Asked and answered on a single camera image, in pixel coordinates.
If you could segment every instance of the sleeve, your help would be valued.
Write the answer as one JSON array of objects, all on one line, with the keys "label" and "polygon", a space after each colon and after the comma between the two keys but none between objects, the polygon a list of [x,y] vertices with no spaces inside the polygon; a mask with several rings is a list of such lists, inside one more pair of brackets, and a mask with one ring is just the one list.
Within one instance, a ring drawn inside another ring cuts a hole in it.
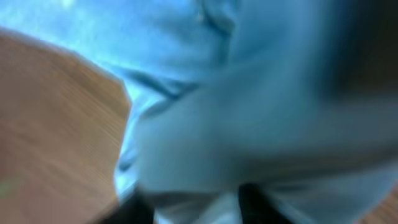
[{"label": "sleeve", "polygon": [[396,98],[317,93],[357,22],[353,3],[242,1],[220,78],[138,122],[142,186],[221,192],[396,162]]}]

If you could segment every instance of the brown wooden surface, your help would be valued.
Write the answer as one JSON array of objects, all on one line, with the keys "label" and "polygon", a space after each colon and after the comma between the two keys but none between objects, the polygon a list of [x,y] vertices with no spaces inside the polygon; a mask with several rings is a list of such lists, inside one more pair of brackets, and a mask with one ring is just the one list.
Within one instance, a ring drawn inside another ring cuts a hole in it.
[{"label": "brown wooden surface", "polygon": [[[129,103],[78,60],[0,35],[0,223],[86,223],[114,202]],[[367,222],[398,223],[398,191]]]}]

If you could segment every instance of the wooden floor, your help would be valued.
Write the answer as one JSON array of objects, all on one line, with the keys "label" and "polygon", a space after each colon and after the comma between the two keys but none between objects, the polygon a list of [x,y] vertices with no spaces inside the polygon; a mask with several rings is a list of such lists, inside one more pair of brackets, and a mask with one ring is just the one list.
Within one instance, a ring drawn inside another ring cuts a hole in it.
[{"label": "wooden floor", "polygon": [[[129,103],[71,56],[0,35],[0,223],[86,223],[115,202]],[[398,191],[364,223],[398,223]]]}]

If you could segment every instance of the blue cloth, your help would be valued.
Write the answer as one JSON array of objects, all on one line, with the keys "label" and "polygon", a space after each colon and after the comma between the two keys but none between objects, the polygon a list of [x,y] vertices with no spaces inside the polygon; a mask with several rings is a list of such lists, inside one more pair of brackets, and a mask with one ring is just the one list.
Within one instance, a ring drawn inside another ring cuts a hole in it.
[{"label": "blue cloth", "polygon": [[398,158],[396,101],[335,105],[312,88],[330,75],[355,7],[0,0],[0,25],[124,82],[134,107],[115,172],[122,199],[137,180],[150,194],[186,193],[191,205],[190,194],[207,195],[208,206],[165,214],[209,223],[236,212],[226,195],[254,182],[295,223],[353,223],[391,191]]}]

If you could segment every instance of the light blue garment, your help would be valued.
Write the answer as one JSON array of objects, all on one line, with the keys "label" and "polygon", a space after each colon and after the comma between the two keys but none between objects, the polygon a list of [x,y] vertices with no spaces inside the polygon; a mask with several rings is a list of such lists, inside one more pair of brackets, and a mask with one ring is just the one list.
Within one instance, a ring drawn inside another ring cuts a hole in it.
[{"label": "light blue garment", "polygon": [[295,223],[344,224],[397,178],[396,99],[313,95],[355,12],[339,0],[0,0],[0,25],[123,80],[134,107],[115,172],[122,199],[137,179],[152,194],[214,195],[169,217],[208,221],[255,182]]}]

